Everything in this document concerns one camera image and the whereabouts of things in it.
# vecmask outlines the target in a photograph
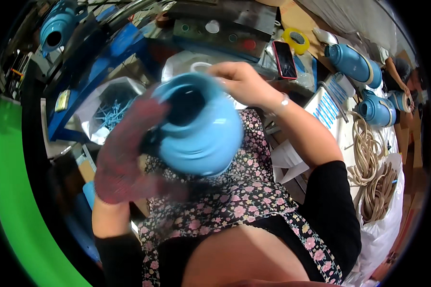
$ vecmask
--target man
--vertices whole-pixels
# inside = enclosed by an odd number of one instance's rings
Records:
[[[385,61],[385,65],[385,68],[381,70],[384,82],[383,91],[398,90],[412,96],[413,102],[410,105],[412,112],[402,112],[402,117],[405,118],[403,122],[408,127],[411,127],[413,114],[420,103],[418,100],[418,91],[425,89],[422,69],[420,67],[412,69],[408,62],[402,58],[389,57]],[[401,112],[396,110],[396,123],[399,123],[400,120]]]

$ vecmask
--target work glove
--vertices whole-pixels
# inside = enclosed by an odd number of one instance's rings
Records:
[[[187,198],[184,184],[167,181],[160,175],[146,175],[139,168],[144,135],[169,111],[166,103],[158,104],[150,98],[153,90],[147,90],[132,103],[99,151],[94,187],[98,197],[108,204],[167,195],[180,202]]]

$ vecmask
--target metal rod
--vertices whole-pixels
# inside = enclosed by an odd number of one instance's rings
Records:
[[[109,25],[112,32],[120,30],[123,26],[127,24],[128,17],[136,12],[142,10],[143,8],[155,3],[155,0],[136,0],[133,1],[123,8],[116,11],[113,15],[109,16],[104,20],[104,23]]]
[[[322,88],[326,90],[326,92],[329,94],[329,96],[332,98],[332,100],[335,102],[335,105],[337,105],[338,110],[340,111],[341,115],[343,116],[343,119],[346,123],[349,123],[348,117],[346,116],[345,111],[341,107],[339,101],[335,98],[335,96],[329,91],[329,88],[327,87],[326,83],[319,81],[318,86],[321,85]]]

